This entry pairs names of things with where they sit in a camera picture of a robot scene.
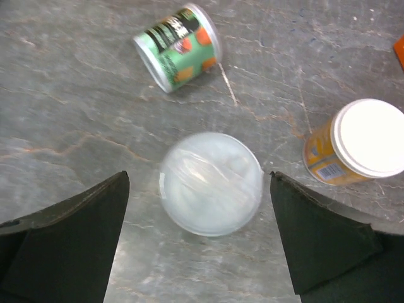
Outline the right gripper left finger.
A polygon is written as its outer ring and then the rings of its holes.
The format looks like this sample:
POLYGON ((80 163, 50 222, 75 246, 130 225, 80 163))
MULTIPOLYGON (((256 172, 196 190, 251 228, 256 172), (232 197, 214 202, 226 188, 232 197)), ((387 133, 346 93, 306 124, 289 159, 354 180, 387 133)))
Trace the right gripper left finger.
POLYGON ((122 171, 1 224, 1 302, 103 302, 129 198, 122 171))

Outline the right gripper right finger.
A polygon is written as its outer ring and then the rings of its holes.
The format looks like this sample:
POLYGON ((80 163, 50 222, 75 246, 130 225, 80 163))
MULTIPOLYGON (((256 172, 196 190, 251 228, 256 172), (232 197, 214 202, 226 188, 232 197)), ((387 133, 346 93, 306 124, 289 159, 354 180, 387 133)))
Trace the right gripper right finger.
POLYGON ((402 302, 403 225, 273 172, 271 201, 302 302, 402 302))

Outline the white lid yellow can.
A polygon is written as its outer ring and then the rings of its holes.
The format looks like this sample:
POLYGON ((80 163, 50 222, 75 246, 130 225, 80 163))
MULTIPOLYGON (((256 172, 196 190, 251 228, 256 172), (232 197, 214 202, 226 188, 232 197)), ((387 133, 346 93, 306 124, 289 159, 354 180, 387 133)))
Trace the white lid yellow can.
POLYGON ((315 179, 332 186, 398 175, 403 112, 377 99, 351 102, 306 139, 302 158, 315 179))

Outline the orange label can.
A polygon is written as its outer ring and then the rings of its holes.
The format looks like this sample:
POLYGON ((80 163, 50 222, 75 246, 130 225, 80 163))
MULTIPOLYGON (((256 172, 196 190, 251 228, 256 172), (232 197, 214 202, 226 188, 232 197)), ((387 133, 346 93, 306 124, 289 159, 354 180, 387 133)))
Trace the orange label can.
POLYGON ((203 132, 178 141, 166 153, 158 184, 162 206, 178 226, 220 237, 255 216, 263 196, 263 171, 238 139, 203 132))

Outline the orange shelf cabinet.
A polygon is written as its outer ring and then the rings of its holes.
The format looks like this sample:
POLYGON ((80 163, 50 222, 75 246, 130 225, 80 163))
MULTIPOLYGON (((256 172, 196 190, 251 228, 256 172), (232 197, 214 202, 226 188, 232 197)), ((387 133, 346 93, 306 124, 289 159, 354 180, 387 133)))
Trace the orange shelf cabinet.
POLYGON ((393 49, 401 64, 402 69, 404 69, 404 36, 402 36, 395 42, 393 49))

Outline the green label can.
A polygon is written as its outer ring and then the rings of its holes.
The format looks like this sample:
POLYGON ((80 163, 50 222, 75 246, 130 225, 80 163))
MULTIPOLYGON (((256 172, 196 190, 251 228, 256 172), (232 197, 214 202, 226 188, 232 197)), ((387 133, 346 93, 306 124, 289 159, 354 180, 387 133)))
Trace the green label can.
POLYGON ((194 3, 160 20, 133 37, 147 70, 165 92, 171 93, 220 63, 223 47, 206 11, 194 3))

